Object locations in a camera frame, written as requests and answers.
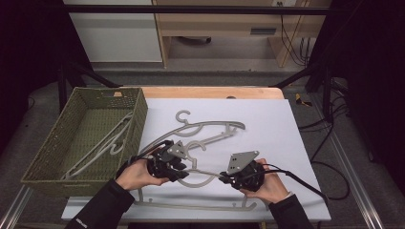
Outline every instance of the person's right hand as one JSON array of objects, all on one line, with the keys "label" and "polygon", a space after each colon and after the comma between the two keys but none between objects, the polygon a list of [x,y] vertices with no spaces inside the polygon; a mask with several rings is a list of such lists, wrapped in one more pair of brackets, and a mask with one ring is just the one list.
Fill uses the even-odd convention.
[{"label": "person's right hand", "polygon": [[[258,159],[256,162],[262,164],[265,170],[270,170],[264,158]],[[286,187],[276,173],[265,174],[265,181],[258,191],[251,192],[246,189],[240,191],[248,198],[259,198],[266,203],[277,203],[288,195]]]}]

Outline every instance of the white cabinet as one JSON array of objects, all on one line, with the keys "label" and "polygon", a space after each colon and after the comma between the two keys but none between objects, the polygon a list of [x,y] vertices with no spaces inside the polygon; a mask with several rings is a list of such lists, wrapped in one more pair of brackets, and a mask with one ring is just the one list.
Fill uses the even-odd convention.
[{"label": "white cabinet", "polygon": [[[65,4],[152,5],[150,0],[64,0]],[[91,62],[161,62],[152,13],[70,13]]]}]

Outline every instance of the plastic basket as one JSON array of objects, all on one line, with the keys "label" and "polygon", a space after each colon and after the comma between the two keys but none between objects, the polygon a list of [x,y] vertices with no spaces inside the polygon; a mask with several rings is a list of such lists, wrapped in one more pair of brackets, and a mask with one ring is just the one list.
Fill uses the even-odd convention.
[{"label": "plastic basket", "polygon": [[[141,88],[75,88],[21,182],[52,197],[93,196],[124,160],[138,153],[147,110]],[[117,140],[119,153],[106,152],[77,177],[61,179],[131,112],[128,129]],[[96,153],[97,149],[82,163]]]}]

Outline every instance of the person's left hand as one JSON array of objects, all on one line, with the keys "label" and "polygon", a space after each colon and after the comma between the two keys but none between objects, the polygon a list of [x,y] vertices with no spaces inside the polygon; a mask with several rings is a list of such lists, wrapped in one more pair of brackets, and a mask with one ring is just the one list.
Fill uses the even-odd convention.
[{"label": "person's left hand", "polygon": [[122,172],[116,179],[116,183],[123,189],[130,191],[150,184],[161,186],[163,183],[169,181],[169,178],[152,177],[148,172],[146,164],[146,159],[135,161]]}]

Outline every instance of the black sleeve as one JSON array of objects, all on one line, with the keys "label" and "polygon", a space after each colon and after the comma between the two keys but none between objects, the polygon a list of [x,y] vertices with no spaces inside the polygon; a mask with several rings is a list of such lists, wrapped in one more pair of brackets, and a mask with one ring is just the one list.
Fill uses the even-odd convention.
[{"label": "black sleeve", "polygon": [[114,228],[122,214],[134,202],[134,197],[111,179],[68,223],[66,228]]},{"label": "black sleeve", "polygon": [[277,203],[270,203],[268,207],[280,229],[313,228],[303,206],[295,195]]}]

